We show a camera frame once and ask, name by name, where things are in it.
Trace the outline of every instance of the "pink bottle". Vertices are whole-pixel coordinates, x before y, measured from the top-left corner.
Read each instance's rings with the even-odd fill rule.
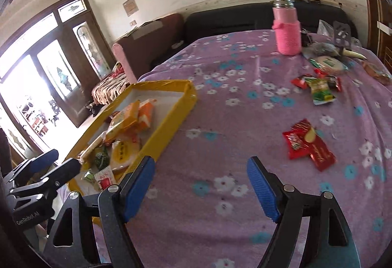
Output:
[[[297,10],[291,0],[274,1],[274,25],[278,51],[287,56],[301,52],[301,24],[298,21]]]

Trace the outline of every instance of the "purple bedspread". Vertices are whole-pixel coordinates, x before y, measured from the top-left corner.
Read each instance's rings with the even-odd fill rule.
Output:
[[[355,50],[382,66],[370,51]],[[246,175],[251,156],[303,193],[334,193],[362,267],[375,263],[392,237],[392,89],[356,61],[348,66],[337,100],[315,106],[309,90],[291,84],[312,74],[311,64],[279,54],[273,31],[264,30],[200,39],[141,77],[189,79],[198,90],[194,110],[158,160],[141,209],[127,224],[144,266],[257,267],[275,224]],[[282,132],[304,118],[337,158],[324,172],[308,157],[288,159]],[[306,230],[292,267],[301,260]]]

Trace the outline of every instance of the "pink knitted bottle cover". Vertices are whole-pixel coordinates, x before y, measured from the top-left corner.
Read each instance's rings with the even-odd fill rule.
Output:
[[[272,29],[275,30],[276,43],[281,54],[294,56],[301,52],[301,24],[299,21],[282,23],[274,20]]]

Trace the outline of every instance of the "yellow tray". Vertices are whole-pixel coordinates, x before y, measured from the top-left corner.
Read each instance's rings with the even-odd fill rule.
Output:
[[[155,98],[158,101],[151,128],[141,135],[142,149],[135,161],[125,171],[116,173],[114,177],[119,183],[125,174],[133,172],[137,168],[146,155],[157,161],[197,101],[195,87],[189,80],[160,80],[130,85],[96,118],[70,150],[66,160],[76,158],[107,129],[109,124],[105,120],[114,111],[122,110],[136,100],[144,101],[149,98]],[[96,193],[94,190],[90,192],[89,187],[92,188],[92,185],[82,179],[88,169],[88,165],[83,165],[82,171],[68,182],[71,191],[79,191],[82,195]]]

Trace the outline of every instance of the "metal screw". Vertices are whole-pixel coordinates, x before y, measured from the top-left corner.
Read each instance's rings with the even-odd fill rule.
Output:
[[[294,192],[294,190],[295,190],[294,186],[292,186],[292,185],[290,185],[290,184],[286,184],[285,186],[283,186],[283,189],[284,189],[286,192]]]
[[[323,195],[327,199],[332,199],[334,197],[334,195],[331,192],[324,192]]]
[[[107,189],[110,193],[115,193],[118,191],[118,185],[111,185],[109,186],[109,188]]]
[[[76,198],[78,198],[78,196],[79,196],[78,192],[71,192],[71,193],[69,193],[69,198],[70,199],[76,199]]]

